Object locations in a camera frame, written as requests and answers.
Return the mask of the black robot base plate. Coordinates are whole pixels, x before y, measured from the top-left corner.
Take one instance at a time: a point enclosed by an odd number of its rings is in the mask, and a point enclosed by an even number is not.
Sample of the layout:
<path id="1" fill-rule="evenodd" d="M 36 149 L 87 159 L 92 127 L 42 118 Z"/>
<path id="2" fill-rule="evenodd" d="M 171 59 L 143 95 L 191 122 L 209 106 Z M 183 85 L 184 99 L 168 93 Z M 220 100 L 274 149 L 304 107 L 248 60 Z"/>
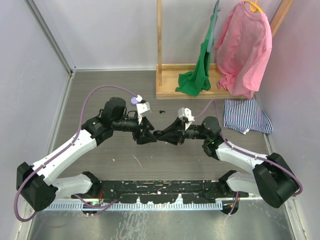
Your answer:
<path id="1" fill-rule="evenodd" d="M 96 193 L 79 196 L 124 204 L 135 204 L 137 200 L 142 204 L 172 204 L 182 197 L 183 204 L 209 204 L 218 198 L 234 198 L 236 192 L 213 180 L 103 180 Z"/>

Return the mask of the black round earbud case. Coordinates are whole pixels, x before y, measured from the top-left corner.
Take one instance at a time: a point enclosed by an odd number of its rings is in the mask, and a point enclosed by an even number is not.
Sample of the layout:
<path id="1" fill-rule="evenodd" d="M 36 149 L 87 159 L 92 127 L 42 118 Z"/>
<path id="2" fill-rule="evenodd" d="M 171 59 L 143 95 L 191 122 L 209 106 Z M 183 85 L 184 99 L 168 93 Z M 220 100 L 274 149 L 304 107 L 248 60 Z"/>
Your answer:
<path id="1" fill-rule="evenodd" d="M 159 137 L 159 136 L 162 135 L 162 131 L 161 131 L 161 130 L 155 130 L 155 131 L 153 132 L 153 135 L 154 135 L 155 137 Z"/>

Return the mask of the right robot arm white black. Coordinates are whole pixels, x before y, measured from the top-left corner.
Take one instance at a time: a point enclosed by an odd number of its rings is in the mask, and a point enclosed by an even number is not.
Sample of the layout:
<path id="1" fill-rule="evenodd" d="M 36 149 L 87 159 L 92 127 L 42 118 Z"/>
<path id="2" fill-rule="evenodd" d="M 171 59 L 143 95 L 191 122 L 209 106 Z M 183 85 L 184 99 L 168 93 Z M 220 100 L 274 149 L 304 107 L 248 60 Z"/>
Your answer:
<path id="1" fill-rule="evenodd" d="M 164 130 L 155 131 L 154 136 L 173 145 L 181 145 L 185 140 L 203 140 L 202 149 L 208 157 L 244 170 L 244 173 L 231 171 L 222 178 L 219 191 L 225 197 L 235 192 L 258 195 L 271 207 L 279 208 L 301 189 L 281 155 L 255 153 L 227 141 L 216 117 L 208 116 L 200 125 L 177 118 Z"/>

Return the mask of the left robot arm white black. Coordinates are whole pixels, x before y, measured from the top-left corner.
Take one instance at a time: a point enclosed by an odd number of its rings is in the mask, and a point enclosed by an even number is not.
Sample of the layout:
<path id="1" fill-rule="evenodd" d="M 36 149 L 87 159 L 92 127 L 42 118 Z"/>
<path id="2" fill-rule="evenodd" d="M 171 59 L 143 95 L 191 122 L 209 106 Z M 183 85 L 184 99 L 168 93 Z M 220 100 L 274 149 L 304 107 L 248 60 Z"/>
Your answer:
<path id="1" fill-rule="evenodd" d="M 130 132 L 138 145 L 155 143 L 154 127 L 147 119 L 150 104 L 136 104 L 133 116 L 127 112 L 126 101 L 112 97 L 99 114 L 81 125 L 70 140 L 32 165 L 26 162 L 17 168 L 16 188 L 36 212 L 47 208 L 54 200 L 75 194 L 95 198 L 102 190 L 100 180 L 89 171 L 74 177 L 59 175 L 85 153 L 111 138 L 115 131 Z"/>

